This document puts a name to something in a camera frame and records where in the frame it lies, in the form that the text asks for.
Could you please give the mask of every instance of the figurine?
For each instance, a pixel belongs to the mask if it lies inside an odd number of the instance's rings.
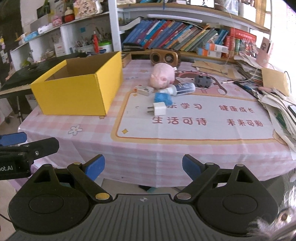
[[[150,86],[153,88],[166,88],[175,81],[175,71],[172,66],[166,63],[154,65],[150,78]]]

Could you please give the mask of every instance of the white bottle cap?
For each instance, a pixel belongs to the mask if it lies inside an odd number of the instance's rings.
[[[168,87],[168,88],[159,90],[158,92],[159,93],[166,93],[166,94],[169,94],[169,95],[173,95],[174,94],[174,90],[173,90],[172,87]]]

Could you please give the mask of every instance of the brown wooden speaker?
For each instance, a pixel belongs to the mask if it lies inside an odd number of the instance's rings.
[[[151,50],[150,60],[153,65],[166,63],[172,67],[178,67],[181,63],[181,57],[178,51],[161,48]]]

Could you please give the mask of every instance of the green lid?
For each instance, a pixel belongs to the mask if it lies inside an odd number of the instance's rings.
[[[105,46],[105,45],[110,45],[111,41],[107,40],[107,41],[103,41],[99,43],[99,46]]]

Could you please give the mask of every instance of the white power adapter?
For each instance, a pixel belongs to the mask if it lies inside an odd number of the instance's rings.
[[[166,114],[166,105],[164,102],[153,103],[153,106],[148,107],[148,113],[154,113],[154,116],[165,115]]]

